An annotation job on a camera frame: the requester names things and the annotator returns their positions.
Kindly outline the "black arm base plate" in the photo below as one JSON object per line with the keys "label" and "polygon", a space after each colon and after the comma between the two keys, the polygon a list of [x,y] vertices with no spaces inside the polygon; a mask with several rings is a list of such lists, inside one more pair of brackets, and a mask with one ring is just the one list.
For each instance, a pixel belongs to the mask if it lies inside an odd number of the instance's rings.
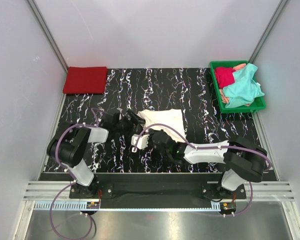
{"label": "black arm base plate", "polygon": [[[204,188],[217,184],[222,173],[98,173],[95,176],[101,189],[100,196],[84,198],[71,188],[70,198],[110,203],[183,203],[197,207],[203,201],[215,202],[204,197]],[[222,200],[236,198],[239,187],[233,197]]]}

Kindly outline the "cream white t shirt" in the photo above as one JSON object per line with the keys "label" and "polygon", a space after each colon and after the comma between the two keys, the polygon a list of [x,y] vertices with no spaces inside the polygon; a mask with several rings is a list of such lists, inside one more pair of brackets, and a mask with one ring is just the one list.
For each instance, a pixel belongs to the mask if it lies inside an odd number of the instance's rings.
{"label": "cream white t shirt", "polygon": [[[180,109],[170,109],[161,111],[143,110],[137,113],[139,117],[145,120],[145,127],[153,124],[164,124],[175,129],[183,138],[186,138],[183,115]],[[173,130],[162,125],[152,126],[151,129],[160,131],[163,130],[167,133],[175,142],[185,141]]]}

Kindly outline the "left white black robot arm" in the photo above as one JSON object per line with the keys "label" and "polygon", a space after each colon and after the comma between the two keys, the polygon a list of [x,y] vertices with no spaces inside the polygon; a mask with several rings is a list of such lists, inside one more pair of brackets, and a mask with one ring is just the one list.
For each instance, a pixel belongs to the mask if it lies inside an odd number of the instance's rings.
{"label": "left white black robot arm", "polygon": [[98,197],[102,192],[98,186],[98,177],[84,160],[87,145],[104,144],[116,136],[124,136],[130,143],[133,135],[140,134],[146,124],[143,118],[130,109],[126,115],[120,109],[102,111],[101,117],[97,117],[96,110],[91,109],[95,125],[65,122],[46,148],[46,154],[72,177],[71,190],[83,198]]}

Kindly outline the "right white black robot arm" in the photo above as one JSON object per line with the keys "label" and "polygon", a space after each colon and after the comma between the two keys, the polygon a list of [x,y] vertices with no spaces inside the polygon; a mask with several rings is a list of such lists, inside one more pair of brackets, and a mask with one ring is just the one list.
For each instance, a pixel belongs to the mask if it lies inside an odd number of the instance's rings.
{"label": "right white black robot arm", "polygon": [[236,136],[217,143],[177,142],[163,130],[151,130],[149,142],[169,162],[178,165],[217,163],[224,171],[217,184],[205,187],[204,197],[213,201],[232,198],[246,182],[260,183],[267,169],[267,152],[256,144]]}

